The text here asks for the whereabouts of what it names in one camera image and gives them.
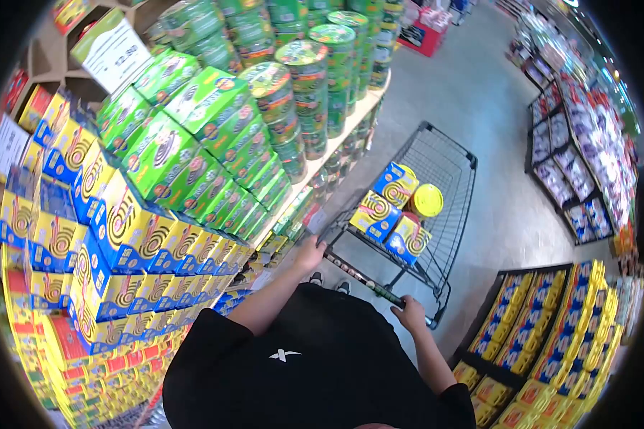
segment hand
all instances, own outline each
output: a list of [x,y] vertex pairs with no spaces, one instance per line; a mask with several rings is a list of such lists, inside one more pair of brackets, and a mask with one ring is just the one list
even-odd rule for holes
[[391,312],[395,314],[401,325],[405,327],[411,335],[415,335],[420,330],[426,330],[424,323],[424,307],[410,295],[401,296],[406,306],[403,310],[398,307],[391,307]]
[[327,243],[320,243],[319,247],[317,246],[318,236],[311,236],[308,238],[300,250],[298,250],[298,255],[296,255],[296,260],[294,261],[294,266],[300,268],[304,272],[308,272],[315,268],[318,263],[324,257],[324,251],[327,248]]

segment wooden shelf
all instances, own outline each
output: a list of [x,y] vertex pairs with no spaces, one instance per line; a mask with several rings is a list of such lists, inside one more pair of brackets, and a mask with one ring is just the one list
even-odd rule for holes
[[334,151],[343,143],[344,139],[348,137],[348,134],[351,133],[351,131],[356,126],[358,126],[362,118],[365,117],[365,115],[367,115],[377,105],[379,100],[384,95],[384,92],[386,92],[386,88],[389,87],[390,82],[391,71],[389,71],[389,77],[386,79],[386,85],[383,89],[369,90],[365,98],[356,102],[356,110],[351,116],[346,118],[346,124],[343,127],[343,133],[341,133],[340,136],[334,139],[327,140],[327,151],[320,159],[316,159],[315,161],[306,161],[307,172],[305,178],[303,178],[303,180],[299,183],[293,184],[291,186],[292,192],[283,203],[282,208],[275,213],[275,215],[272,217],[272,220],[267,224],[262,232],[257,237],[255,237],[252,242],[249,243],[249,245],[251,245],[253,248],[258,248],[258,246],[265,240],[267,234],[270,232],[272,227],[274,227],[275,223],[277,223],[277,220],[282,217],[283,212],[288,208],[289,205],[291,205],[293,200],[296,199],[298,193],[300,193],[300,191],[308,184],[308,182],[310,182],[310,179],[314,176],[315,173],[317,173],[320,167],[324,166],[324,163],[327,162],[327,159],[329,159]]

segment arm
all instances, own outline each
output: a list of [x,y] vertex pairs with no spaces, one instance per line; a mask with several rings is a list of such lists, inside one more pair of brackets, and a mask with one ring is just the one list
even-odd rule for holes
[[254,335],[262,335],[270,327],[284,304],[296,290],[301,277],[322,260],[325,242],[316,246],[317,236],[311,236],[301,246],[293,265],[267,286],[249,295],[227,318],[247,327]]
[[406,303],[403,311],[398,307],[392,307],[391,311],[413,336],[418,355],[418,371],[422,380],[435,394],[440,395],[457,382],[444,356],[437,348],[432,334],[424,324],[424,308],[410,295],[402,299]]

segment gray floor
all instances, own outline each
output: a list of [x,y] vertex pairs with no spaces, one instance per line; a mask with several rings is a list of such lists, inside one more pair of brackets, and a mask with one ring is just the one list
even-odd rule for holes
[[[460,251],[451,271],[448,309],[434,337],[450,356],[468,330],[498,270],[579,262],[591,258],[612,262],[606,241],[575,247],[551,203],[523,172],[529,111],[538,95],[534,85],[504,57],[514,36],[514,21],[489,4],[480,4],[464,24],[448,29],[443,46],[427,58],[401,47],[391,64],[374,145],[325,206],[335,213],[358,189],[367,189],[398,148],[427,120],[479,159],[472,207]],[[394,270],[354,238],[336,251],[378,281]],[[321,270],[326,286],[342,271],[330,262]],[[410,335],[389,311],[389,303],[353,281],[352,295],[372,302],[395,330],[413,362]],[[405,279],[394,292],[420,300],[428,313],[436,304],[431,290]]]

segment sneaker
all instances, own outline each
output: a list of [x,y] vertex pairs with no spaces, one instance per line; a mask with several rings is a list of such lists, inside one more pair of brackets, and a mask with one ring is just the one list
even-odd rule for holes
[[344,280],[336,287],[336,290],[346,295],[351,295],[351,284]]
[[318,286],[322,286],[324,283],[324,278],[322,277],[322,273],[319,271],[315,271],[312,273],[310,276],[310,283],[316,284]]

